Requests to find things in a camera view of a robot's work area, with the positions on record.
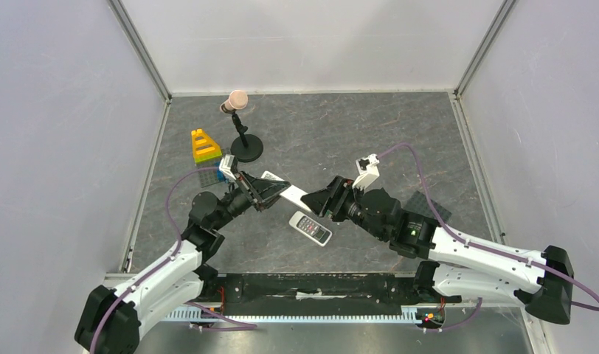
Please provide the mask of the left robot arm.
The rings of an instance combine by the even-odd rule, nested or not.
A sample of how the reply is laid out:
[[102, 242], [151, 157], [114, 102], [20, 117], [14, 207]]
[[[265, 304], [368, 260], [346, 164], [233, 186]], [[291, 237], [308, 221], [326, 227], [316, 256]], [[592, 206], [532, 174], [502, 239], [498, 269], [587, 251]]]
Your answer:
[[99, 285], [89, 294], [74, 334], [81, 347], [89, 353], [134, 353], [175, 308], [216, 296], [218, 272], [207, 261], [224, 241], [220, 229], [250, 208], [268, 209], [291, 186], [243, 171], [233, 174], [231, 184], [222, 198], [207, 191], [193, 198], [187, 226], [160, 258], [118, 286]]

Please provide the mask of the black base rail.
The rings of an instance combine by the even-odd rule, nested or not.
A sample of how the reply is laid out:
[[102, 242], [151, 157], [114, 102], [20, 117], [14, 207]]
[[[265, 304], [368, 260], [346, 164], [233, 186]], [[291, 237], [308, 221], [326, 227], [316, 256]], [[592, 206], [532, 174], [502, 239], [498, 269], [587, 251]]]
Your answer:
[[227, 316], [398, 315], [401, 307], [462, 301], [397, 273], [220, 274], [196, 300], [220, 303]]

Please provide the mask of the white grey remote control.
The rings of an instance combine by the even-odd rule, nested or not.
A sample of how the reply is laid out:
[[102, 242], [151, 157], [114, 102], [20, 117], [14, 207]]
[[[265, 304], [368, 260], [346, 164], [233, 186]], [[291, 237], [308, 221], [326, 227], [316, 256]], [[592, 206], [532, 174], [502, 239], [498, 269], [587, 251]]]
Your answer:
[[293, 229], [321, 247], [328, 244], [333, 234], [331, 230], [301, 211], [295, 212], [288, 223]]

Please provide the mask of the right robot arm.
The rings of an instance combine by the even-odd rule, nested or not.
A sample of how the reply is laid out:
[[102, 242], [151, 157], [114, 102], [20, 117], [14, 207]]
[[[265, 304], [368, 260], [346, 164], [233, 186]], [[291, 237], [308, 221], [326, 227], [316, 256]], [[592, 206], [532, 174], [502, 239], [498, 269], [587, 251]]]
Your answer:
[[349, 220], [399, 255], [420, 258], [412, 282], [418, 299], [498, 295], [540, 320], [570, 322], [574, 271], [563, 248], [517, 249], [473, 237], [404, 209], [384, 189], [362, 192], [341, 176], [301, 201], [319, 217]]

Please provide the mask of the blue toy brick block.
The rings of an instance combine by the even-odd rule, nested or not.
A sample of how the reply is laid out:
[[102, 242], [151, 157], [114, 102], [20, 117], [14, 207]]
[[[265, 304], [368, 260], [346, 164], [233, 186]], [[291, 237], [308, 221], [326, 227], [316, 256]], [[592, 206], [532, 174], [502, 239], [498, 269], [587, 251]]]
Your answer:
[[209, 187], [214, 184], [218, 184], [218, 183], [222, 183], [222, 182], [226, 181], [226, 177], [223, 175], [223, 173], [218, 171], [218, 166], [221, 163], [223, 156], [228, 154], [229, 152], [230, 152], [229, 148], [223, 148], [221, 156], [217, 156], [215, 158], [212, 158], [212, 159], [209, 159], [209, 160], [206, 160], [203, 162], [195, 163], [195, 167], [198, 169], [204, 168], [204, 167], [214, 167], [215, 168], [214, 170], [205, 170], [198, 174], [198, 180], [199, 180], [199, 184], [201, 187]]

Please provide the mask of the pink microphone on stand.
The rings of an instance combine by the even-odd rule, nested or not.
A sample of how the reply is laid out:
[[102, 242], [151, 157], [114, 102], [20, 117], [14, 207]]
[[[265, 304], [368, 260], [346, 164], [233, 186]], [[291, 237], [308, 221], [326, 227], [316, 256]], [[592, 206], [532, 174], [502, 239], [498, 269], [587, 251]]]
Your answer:
[[262, 140], [253, 134], [246, 134], [248, 127], [242, 123], [238, 115], [238, 111], [244, 109], [248, 101], [248, 94], [245, 91], [234, 90], [220, 105], [220, 111], [231, 116], [238, 133], [238, 138], [231, 144], [230, 153], [243, 163], [257, 160], [264, 151]]

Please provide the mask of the yellow toy brick tower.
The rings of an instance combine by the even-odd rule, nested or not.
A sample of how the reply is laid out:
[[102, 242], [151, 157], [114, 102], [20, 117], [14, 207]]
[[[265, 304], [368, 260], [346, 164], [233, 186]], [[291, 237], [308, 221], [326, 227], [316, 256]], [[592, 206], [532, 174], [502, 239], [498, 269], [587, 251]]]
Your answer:
[[219, 144], [203, 129], [191, 131], [193, 159], [196, 164], [219, 158], [223, 155]]

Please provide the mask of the long white remote control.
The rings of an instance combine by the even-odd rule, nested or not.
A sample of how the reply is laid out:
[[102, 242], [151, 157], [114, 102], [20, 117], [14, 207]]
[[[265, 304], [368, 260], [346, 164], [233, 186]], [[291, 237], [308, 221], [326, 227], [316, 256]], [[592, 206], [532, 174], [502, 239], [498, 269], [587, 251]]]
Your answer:
[[[283, 181], [282, 178], [280, 178], [279, 176], [276, 176], [275, 174], [273, 174], [272, 172], [267, 171], [267, 170], [265, 170], [263, 172], [263, 174], [261, 175], [261, 178], [267, 179], [267, 180], [272, 180], [272, 181]], [[287, 201], [296, 205], [303, 211], [312, 212], [312, 210], [308, 207], [308, 205], [302, 201], [302, 197], [306, 194], [307, 194], [306, 191], [300, 189], [299, 187], [295, 186], [294, 184], [291, 184], [288, 188], [286, 188], [283, 192], [280, 193], [280, 195], [284, 199], [286, 199]]]

